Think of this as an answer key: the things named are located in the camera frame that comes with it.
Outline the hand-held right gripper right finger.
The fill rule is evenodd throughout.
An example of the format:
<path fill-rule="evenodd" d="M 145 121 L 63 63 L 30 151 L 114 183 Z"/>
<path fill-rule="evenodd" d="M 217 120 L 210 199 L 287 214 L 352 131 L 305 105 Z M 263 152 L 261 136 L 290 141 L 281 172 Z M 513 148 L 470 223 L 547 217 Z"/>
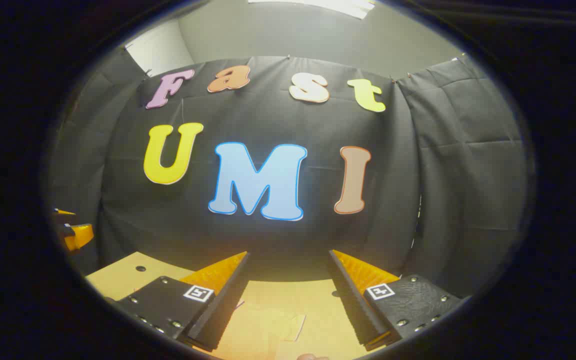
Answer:
<path fill-rule="evenodd" d="M 416 337 L 469 300 L 421 275 L 396 276 L 336 249 L 329 251 L 329 273 L 366 350 Z"/>

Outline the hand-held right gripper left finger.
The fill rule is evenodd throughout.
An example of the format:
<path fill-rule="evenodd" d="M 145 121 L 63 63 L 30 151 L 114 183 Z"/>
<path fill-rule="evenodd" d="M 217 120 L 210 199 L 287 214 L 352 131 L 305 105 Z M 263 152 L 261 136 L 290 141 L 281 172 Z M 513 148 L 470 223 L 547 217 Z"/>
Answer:
<path fill-rule="evenodd" d="M 157 276 L 114 305 L 173 341 L 212 352 L 248 283 L 249 258 L 242 251 L 181 279 Z"/>

